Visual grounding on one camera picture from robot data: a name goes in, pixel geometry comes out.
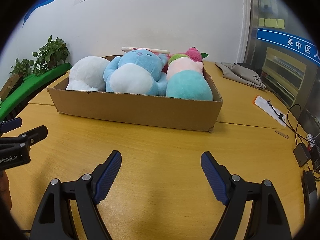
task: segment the cardboard box on green ledge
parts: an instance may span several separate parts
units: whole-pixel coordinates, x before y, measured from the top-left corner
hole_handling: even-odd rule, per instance
[[[112,60],[116,56],[104,57]],[[48,88],[57,111],[94,119],[185,130],[213,130],[222,98],[205,71],[214,101],[186,100],[161,96],[66,90],[69,78]]]

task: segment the blue banner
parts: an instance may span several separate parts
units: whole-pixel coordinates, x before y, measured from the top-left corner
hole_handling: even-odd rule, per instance
[[[320,66],[320,52],[307,39],[293,34],[258,28],[257,39],[292,50]]]

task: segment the white belly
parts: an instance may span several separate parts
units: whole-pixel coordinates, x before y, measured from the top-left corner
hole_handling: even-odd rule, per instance
[[[114,92],[143,95],[151,89],[153,78],[144,68],[127,63],[113,72],[109,83]]]

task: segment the table surface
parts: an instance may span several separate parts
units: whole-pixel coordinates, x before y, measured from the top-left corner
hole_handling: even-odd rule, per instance
[[[288,128],[282,126],[274,118],[252,103],[254,98],[259,95],[266,100],[270,99],[275,108],[287,115],[288,109],[274,94],[269,91],[258,90],[223,78],[222,71],[213,62],[204,61],[204,67],[207,73],[212,76],[212,80],[218,88],[223,99],[222,108],[217,122],[267,127],[289,131]],[[68,76],[69,73],[66,73],[48,87],[54,87]],[[29,103],[54,106],[49,92],[46,89],[42,90]],[[289,120],[295,127],[297,122],[291,113],[289,114]],[[299,127],[298,131],[300,134],[304,133],[301,127]]]
[[[209,239],[224,206],[201,169],[204,151],[247,181],[270,179],[292,234],[303,223],[302,170],[292,153],[294,138],[286,139],[274,129],[219,122],[212,133],[158,128],[69,116],[37,104],[29,104],[19,117],[22,127],[6,136],[39,125],[49,131],[47,139],[32,146],[31,163],[7,170],[12,215],[22,229],[31,228],[51,179],[78,179],[112,150],[121,152],[122,166],[98,209],[115,240]],[[76,227],[85,239],[74,202]],[[244,236],[250,207],[247,202],[237,239]]]

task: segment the white plastic handle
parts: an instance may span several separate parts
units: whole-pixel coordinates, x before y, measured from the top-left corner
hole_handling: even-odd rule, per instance
[[[134,47],[122,47],[121,50],[124,52],[129,52],[134,49],[147,49],[147,48],[134,48]],[[147,49],[150,50],[153,53],[161,53],[161,54],[170,54],[168,50],[163,50],[163,49]]]

